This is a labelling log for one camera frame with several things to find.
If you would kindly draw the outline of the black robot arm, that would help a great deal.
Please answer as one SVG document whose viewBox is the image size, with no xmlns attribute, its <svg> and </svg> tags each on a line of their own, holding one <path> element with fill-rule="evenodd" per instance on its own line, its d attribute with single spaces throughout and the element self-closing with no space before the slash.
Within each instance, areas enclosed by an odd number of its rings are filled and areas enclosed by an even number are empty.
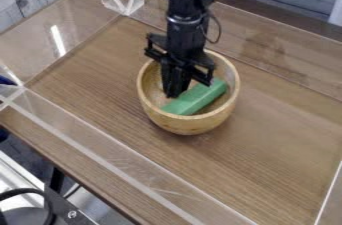
<svg viewBox="0 0 342 225">
<path fill-rule="evenodd" d="M 215 0 L 169 0 L 167 34 L 147 34 L 145 54 L 161 64 L 163 92 L 177 98 L 191 80 L 209 86 L 215 63 L 205 51 Z"/>
</svg>

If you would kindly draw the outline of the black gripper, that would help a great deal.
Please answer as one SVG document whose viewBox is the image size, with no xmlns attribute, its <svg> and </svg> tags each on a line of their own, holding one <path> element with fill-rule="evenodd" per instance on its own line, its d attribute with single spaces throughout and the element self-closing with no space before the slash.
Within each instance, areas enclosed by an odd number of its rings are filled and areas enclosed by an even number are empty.
<svg viewBox="0 0 342 225">
<path fill-rule="evenodd" d="M 191 80 L 209 86 L 214 77 L 215 63 L 203 48 L 170 48 L 166 35 L 147 34 L 146 55 L 162 66 L 162 84 L 166 97 L 174 96 L 174 68 L 175 68 L 175 96 L 187 89 Z"/>
</svg>

